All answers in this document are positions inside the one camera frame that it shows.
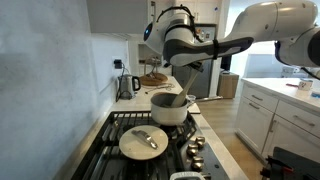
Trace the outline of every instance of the stove knob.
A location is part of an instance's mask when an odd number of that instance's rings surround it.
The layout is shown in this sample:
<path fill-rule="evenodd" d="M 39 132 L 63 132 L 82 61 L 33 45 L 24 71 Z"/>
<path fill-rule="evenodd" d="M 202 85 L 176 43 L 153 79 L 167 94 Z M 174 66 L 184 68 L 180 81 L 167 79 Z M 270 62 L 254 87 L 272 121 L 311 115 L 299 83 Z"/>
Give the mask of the stove knob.
<path fill-rule="evenodd" d="M 211 174 L 210 173 L 200 172 L 200 174 L 205 180 L 211 180 Z"/>
<path fill-rule="evenodd" d="M 201 171 L 204 166 L 204 159 L 201 156 L 194 156 L 192 158 L 191 168 L 195 171 Z"/>
<path fill-rule="evenodd" d="M 195 144 L 198 145 L 199 149 L 203 148 L 205 142 L 206 142 L 206 139 L 203 136 L 196 137 Z"/>
<path fill-rule="evenodd" d="M 199 150 L 198 150 L 198 145 L 197 144 L 189 144 L 188 147 L 187 147 L 187 154 L 189 156 L 196 156 L 198 155 L 199 153 Z"/>

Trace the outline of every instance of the robotic manipulator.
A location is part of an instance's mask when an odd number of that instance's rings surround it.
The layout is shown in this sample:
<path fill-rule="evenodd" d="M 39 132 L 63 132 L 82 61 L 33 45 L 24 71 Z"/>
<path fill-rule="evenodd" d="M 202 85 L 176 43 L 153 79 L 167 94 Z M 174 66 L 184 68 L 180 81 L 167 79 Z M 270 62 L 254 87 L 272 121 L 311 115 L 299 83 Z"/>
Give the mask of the robotic manipulator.
<path fill-rule="evenodd" d="M 171 10 L 179 13 L 161 21 L 161 16 Z M 259 3 L 240 13 L 227 37 L 195 43 L 199 38 L 189 9 L 171 7 L 148 25 L 144 41 L 173 66 L 188 65 L 197 69 L 202 60 L 230 56 L 245 51 L 254 42 L 273 40 L 278 61 L 286 65 L 320 67 L 317 14 L 317 6 L 307 0 Z"/>

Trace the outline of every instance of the pot handle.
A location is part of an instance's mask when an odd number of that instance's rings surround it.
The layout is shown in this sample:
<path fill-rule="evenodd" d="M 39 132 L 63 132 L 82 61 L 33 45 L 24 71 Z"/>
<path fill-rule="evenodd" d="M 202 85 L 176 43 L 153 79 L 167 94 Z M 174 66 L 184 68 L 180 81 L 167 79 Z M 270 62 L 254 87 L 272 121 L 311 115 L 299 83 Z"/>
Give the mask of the pot handle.
<path fill-rule="evenodd" d="M 170 180 L 178 180 L 178 179 L 186 179 L 186 178 L 197 178 L 198 180 L 205 180 L 204 177 L 201 176 L 198 172 L 193 171 L 185 171 L 174 173 L 170 176 Z"/>
<path fill-rule="evenodd" d="M 140 83 L 139 77 L 137 77 L 137 76 L 132 77 L 132 86 L 133 86 L 134 91 L 139 91 L 141 89 L 141 83 Z"/>

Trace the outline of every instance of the backsplash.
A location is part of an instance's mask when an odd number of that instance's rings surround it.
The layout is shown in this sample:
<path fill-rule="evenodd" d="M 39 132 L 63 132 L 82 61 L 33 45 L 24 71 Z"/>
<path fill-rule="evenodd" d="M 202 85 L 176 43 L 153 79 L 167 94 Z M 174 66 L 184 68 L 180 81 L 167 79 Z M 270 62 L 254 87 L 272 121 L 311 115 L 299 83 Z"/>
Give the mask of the backsplash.
<path fill-rule="evenodd" d="M 52 179 L 114 103 L 127 42 L 90 33 L 85 0 L 0 7 L 1 179 Z"/>

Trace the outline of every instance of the gas stove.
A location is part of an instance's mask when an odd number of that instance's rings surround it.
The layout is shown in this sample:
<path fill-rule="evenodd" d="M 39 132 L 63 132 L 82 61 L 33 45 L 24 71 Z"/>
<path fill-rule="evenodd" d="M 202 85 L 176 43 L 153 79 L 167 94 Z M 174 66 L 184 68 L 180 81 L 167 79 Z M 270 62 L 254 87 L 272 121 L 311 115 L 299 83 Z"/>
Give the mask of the gas stove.
<path fill-rule="evenodd" d="M 121 152 L 121 136 L 140 125 L 166 132 L 169 144 L 158 157 L 138 161 Z M 150 111 L 116 111 L 106 119 L 72 179 L 167 180 L 183 171 L 200 172 L 205 179 L 229 179 L 190 113 L 182 124 L 167 127 L 155 122 Z"/>

